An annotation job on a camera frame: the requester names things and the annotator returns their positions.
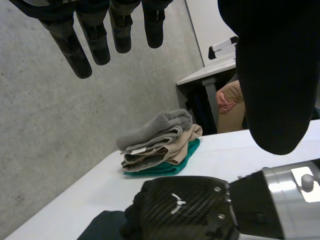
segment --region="black robotic finger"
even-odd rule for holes
[[[144,29],[150,48],[159,48],[164,41],[165,8],[173,0],[142,0]]]
[[[109,15],[115,49],[125,54],[131,49],[131,13],[141,0],[111,0]]]
[[[86,1],[82,1],[76,8],[77,18],[97,65],[105,65],[110,62],[107,32],[104,26],[109,0],[105,0],[102,3],[96,6],[94,2],[86,4]]]
[[[70,64],[74,73],[81,79],[91,76],[92,69],[74,30],[74,18],[60,22],[42,21],[52,38]]]
[[[219,0],[218,5],[239,36],[236,71],[251,135],[262,149],[288,154],[305,135],[315,107],[320,1]]]

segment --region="white wall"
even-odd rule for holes
[[[208,58],[209,47],[235,36],[235,33],[222,20],[218,0],[185,1],[204,65],[208,66],[212,63],[212,60]]]

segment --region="white desk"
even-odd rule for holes
[[[183,85],[205,77],[212,76],[236,67],[236,54],[228,54],[226,57],[217,58],[213,64],[203,67],[200,70],[192,73],[191,75],[185,77],[184,79],[178,81],[176,84]]]
[[[212,176],[232,182],[238,176],[320,158],[320,120],[310,123],[298,147],[277,156],[257,146],[248,130],[203,136],[179,175]],[[121,170],[116,151],[68,188],[6,240],[76,240],[103,210],[125,210],[149,178],[130,178]],[[242,236],[241,240],[256,239]]]
[[[182,86],[187,83],[194,81],[201,81],[202,85],[205,87],[208,100],[210,103],[211,113],[214,119],[215,126],[218,127],[218,105],[216,102],[216,78],[215,74],[234,69],[236,67],[236,53],[230,53],[226,56],[216,58],[214,62],[206,67],[201,68],[195,73],[185,77],[184,79],[176,83],[177,86]]]

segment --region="white label tag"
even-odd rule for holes
[[[130,153],[131,155],[135,155],[135,154],[139,154],[139,153],[143,153],[147,150],[146,147],[143,147],[143,148],[138,148],[138,149],[135,149],[135,150],[132,150],[132,152]]]

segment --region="table surface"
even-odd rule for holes
[[[192,81],[196,81],[214,74],[218,74],[230,69],[234,69],[235,67],[236,67],[236,54],[231,53],[224,57],[215,59],[211,65],[205,66],[199,69],[193,74],[178,81],[176,84],[179,86],[182,84],[190,83]]]
[[[263,167],[320,157],[320,120],[310,123],[297,148],[278,156],[259,148],[248,130],[200,137],[200,146],[179,175],[212,176],[232,182]],[[116,151],[49,203],[6,240],[76,240],[104,210],[125,210],[144,181],[123,175]],[[241,240],[266,239],[242,235]]]

